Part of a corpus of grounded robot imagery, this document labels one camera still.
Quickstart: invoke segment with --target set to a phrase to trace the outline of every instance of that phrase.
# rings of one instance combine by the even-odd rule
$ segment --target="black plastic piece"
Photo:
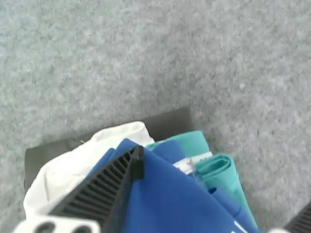
[[[144,148],[136,146],[87,176],[49,215],[95,220],[102,233],[119,233],[133,181],[143,176]]]
[[[35,233],[52,233],[54,231],[55,225],[52,222],[45,222],[40,224]]]
[[[311,202],[284,228],[290,233],[311,233]]]

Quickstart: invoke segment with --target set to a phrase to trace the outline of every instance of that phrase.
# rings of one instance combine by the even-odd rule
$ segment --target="mounting hole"
[[[35,233],[52,233],[55,228],[54,223],[52,222],[45,222],[40,224],[37,229],[35,230]]]
[[[82,226],[74,230],[72,233],[91,233],[91,229],[86,226]]]

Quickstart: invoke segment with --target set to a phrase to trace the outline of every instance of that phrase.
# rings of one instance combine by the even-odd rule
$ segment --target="white plastic part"
[[[43,227],[44,224],[47,228],[45,231],[40,231],[40,227]],[[86,231],[77,231],[77,233],[101,232],[99,224],[93,220],[58,216],[35,216],[19,223],[13,233],[75,233],[76,230],[81,228],[86,229]]]
[[[272,229],[268,233],[290,233],[290,232],[284,229]]]

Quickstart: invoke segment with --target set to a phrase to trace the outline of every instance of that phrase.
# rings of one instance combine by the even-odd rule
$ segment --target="white label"
[[[211,157],[212,155],[213,155],[212,152],[207,152],[204,154],[193,156],[191,158],[184,158],[184,159],[174,163],[173,166],[175,168],[178,168],[179,170],[183,171],[186,175],[189,175],[189,174],[194,172],[193,165],[195,165],[196,163],[198,163],[204,159]]]

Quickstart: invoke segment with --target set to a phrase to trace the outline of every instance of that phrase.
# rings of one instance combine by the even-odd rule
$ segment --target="folded cloth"
[[[211,188],[208,191],[247,232],[259,232],[254,226],[249,214],[225,191],[220,188]]]
[[[26,217],[42,214],[40,209],[69,193],[110,148],[125,138],[142,146],[154,142],[144,123],[135,121],[100,130],[86,143],[47,162],[26,193]]]
[[[176,160],[184,158],[182,150],[173,149],[176,145],[172,142],[162,147],[168,146],[167,151],[174,151]],[[110,150],[110,155],[104,156],[105,161],[134,146],[136,143],[125,139],[115,150]],[[172,166],[172,157],[160,157],[144,150],[144,178],[133,183],[122,232],[245,233],[203,185]]]
[[[257,227],[256,221],[247,204],[239,175],[233,159],[226,154],[216,154],[195,164],[195,176],[198,177],[207,187],[221,188],[237,201],[246,211]]]
[[[186,154],[187,157],[193,157],[199,154],[209,152],[208,144],[202,131],[192,131],[187,133],[181,133],[173,137],[169,137],[163,141],[155,142],[148,145],[146,148],[153,150],[156,146],[163,142],[175,140]]]

